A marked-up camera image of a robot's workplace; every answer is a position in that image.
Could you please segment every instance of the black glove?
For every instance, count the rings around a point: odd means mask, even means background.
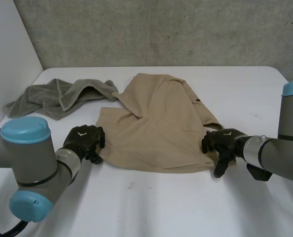
[[[230,161],[238,156],[236,151],[237,139],[246,135],[236,129],[222,129],[215,132],[207,132],[202,139],[202,152],[208,150],[219,152],[219,160],[214,169],[214,176],[220,178],[228,167]]]
[[[94,125],[74,127],[67,135],[63,148],[74,151],[79,158],[88,159],[91,163],[100,164],[102,158],[97,154],[97,145],[105,147],[105,133],[102,127]]]

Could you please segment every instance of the gray wall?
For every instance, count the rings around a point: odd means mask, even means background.
[[[293,80],[293,0],[15,0],[45,69],[272,66]]]

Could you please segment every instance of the white table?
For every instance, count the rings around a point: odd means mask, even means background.
[[[270,67],[56,68],[45,70],[35,84],[53,78],[111,79],[122,92],[137,73],[182,78],[225,127],[277,136],[287,81]],[[72,127],[95,124],[102,106],[121,105],[101,100],[60,121],[44,117],[55,149]],[[18,222],[8,208],[16,189],[12,171],[0,169],[0,232]],[[293,237],[293,182],[276,175],[268,182],[255,181],[242,159],[220,179],[213,178],[211,171],[159,174],[86,161],[54,211],[18,236]]]

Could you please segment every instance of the gray towel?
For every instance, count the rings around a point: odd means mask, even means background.
[[[60,120],[71,114],[88,100],[108,98],[116,101],[111,95],[117,92],[112,81],[105,83],[96,79],[81,79],[74,84],[60,79],[53,79],[48,84],[31,85],[14,102],[5,105],[9,118],[17,118],[32,112]]]

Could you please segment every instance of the cloth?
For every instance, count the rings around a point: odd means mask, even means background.
[[[190,173],[211,169],[216,153],[204,155],[205,126],[221,128],[186,81],[169,75],[136,75],[122,94],[125,108],[101,108],[96,126],[106,133],[100,156],[141,171]]]
[[[60,120],[88,100],[108,98],[116,101],[117,98],[111,94],[117,91],[110,80],[103,83],[96,79],[80,79],[72,84],[53,79],[48,84],[29,86],[16,101],[5,105],[4,110],[9,118],[21,117],[35,111]]]

